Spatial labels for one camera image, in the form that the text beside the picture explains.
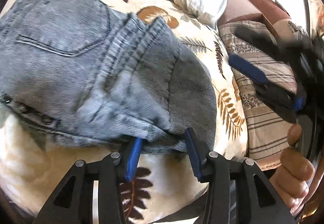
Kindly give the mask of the person's right hand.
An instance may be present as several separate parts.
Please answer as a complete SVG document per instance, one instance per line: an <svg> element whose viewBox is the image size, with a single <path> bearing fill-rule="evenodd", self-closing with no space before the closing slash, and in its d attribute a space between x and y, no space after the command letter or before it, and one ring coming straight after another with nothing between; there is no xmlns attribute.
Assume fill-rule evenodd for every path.
<svg viewBox="0 0 324 224"><path fill-rule="evenodd" d="M302 134L299 124L288 131L289 147L281 153L281 165L270 177L270 182L287 205L292 216L298 215L320 186L323 178L323 159L316 168L294 147Z"/></svg>

